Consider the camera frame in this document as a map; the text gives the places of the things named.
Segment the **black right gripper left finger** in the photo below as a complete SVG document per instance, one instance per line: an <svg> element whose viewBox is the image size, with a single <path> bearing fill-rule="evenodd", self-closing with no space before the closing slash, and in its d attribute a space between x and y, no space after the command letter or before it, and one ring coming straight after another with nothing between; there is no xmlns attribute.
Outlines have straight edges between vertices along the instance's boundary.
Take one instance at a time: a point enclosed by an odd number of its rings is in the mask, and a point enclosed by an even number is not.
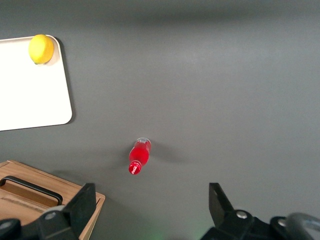
<svg viewBox="0 0 320 240"><path fill-rule="evenodd" d="M78 240L96 210L96 185L86 183L61 210L50 210L37 220L40 240Z"/></svg>

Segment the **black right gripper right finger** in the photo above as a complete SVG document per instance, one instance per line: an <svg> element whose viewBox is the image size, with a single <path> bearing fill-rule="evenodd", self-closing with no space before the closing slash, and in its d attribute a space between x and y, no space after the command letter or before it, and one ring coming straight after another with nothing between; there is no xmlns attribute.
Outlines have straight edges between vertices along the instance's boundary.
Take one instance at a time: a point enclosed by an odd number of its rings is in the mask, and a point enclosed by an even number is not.
<svg viewBox="0 0 320 240"><path fill-rule="evenodd" d="M203 240L244 240L250 232L254 217L245 210L234 209L219 183L210 183L208 207L214 226Z"/></svg>

